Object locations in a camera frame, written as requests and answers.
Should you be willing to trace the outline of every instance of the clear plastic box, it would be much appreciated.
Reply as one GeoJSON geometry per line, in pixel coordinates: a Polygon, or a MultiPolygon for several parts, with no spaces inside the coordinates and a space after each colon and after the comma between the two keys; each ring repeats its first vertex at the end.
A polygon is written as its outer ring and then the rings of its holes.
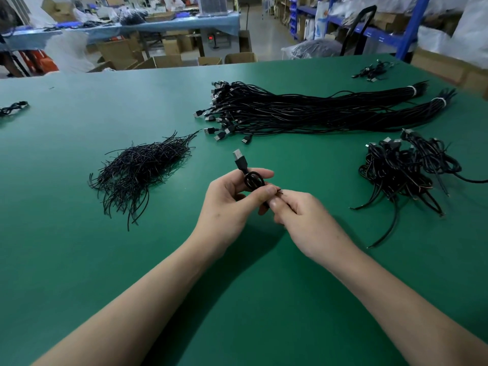
{"type": "Polygon", "coordinates": [[[227,15],[227,0],[198,0],[200,14],[207,15],[227,15]]]}

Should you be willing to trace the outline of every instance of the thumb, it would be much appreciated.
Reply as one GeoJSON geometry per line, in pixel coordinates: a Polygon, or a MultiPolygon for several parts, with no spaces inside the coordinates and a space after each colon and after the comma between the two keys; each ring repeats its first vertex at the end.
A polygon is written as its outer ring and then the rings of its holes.
{"type": "Polygon", "coordinates": [[[283,224],[286,226],[291,222],[291,219],[296,216],[296,213],[286,204],[280,197],[275,196],[269,201],[269,207],[275,215],[277,215],[283,224]]]}
{"type": "Polygon", "coordinates": [[[261,186],[237,203],[241,204],[242,208],[245,209],[245,212],[249,214],[266,202],[266,200],[275,196],[277,191],[278,188],[275,185],[261,186]]]}

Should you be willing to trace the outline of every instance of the green table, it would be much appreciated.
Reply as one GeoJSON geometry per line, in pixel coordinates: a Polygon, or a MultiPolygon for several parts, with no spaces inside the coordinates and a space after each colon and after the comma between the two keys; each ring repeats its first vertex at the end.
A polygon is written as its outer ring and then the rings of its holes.
{"type": "MultiPolygon", "coordinates": [[[[351,75],[377,58],[274,61],[213,67],[52,74],[1,82],[1,105],[31,107],[0,124],[0,359],[28,364],[169,255],[194,227],[211,180],[235,168],[241,148],[250,166],[276,172],[274,182],[308,191],[361,247],[389,226],[381,203],[353,211],[371,185],[357,168],[379,133],[240,135],[216,142],[199,133],[192,157],[151,192],[140,226],[103,214],[87,185],[104,154],[160,141],[176,129],[205,126],[192,113],[208,106],[210,82],[253,83],[276,93],[328,96],[429,79],[434,98],[444,82],[407,64],[369,83],[351,75]]],[[[452,145],[469,178],[487,178],[486,111],[460,93],[420,129],[452,145]]],[[[488,186],[443,177],[450,197],[433,194],[444,218],[420,203],[401,210],[394,235],[370,254],[461,325],[488,341],[488,186]]],[[[197,283],[162,333],[147,364],[392,365],[403,358],[375,320],[332,275],[306,258],[288,234],[252,216],[241,238],[197,283]]]]}

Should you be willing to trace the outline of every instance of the white cable tie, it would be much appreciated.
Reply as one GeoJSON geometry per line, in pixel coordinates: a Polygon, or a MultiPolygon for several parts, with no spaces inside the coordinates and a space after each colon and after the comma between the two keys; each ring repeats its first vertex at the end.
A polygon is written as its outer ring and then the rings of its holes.
{"type": "Polygon", "coordinates": [[[434,101],[436,99],[442,100],[444,102],[444,108],[448,105],[448,102],[444,98],[433,98],[431,101],[434,101]]]}
{"type": "Polygon", "coordinates": [[[407,87],[411,87],[413,89],[413,98],[417,96],[417,89],[413,86],[407,86],[407,87]]]}

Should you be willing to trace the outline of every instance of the hand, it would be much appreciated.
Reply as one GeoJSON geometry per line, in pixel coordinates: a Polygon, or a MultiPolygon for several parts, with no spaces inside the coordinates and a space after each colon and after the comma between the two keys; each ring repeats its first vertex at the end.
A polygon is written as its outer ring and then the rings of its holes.
{"type": "Polygon", "coordinates": [[[345,247],[354,246],[324,206],[312,195],[281,190],[268,203],[276,223],[283,224],[293,242],[321,265],[345,247]]]}
{"type": "MultiPolygon", "coordinates": [[[[263,178],[271,178],[274,172],[264,168],[249,168],[263,178]]],[[[244,184],[244,173],[236,169],[212,181],[205,195],[204,205],[192,237],[215,243],[223,254],[244,228],[247,217],[259,208],[265,214],[262,204],[276,195],[278,188],[271,184],[259,187],[248,196],[242,191],[250,191],[244,184]]]]}

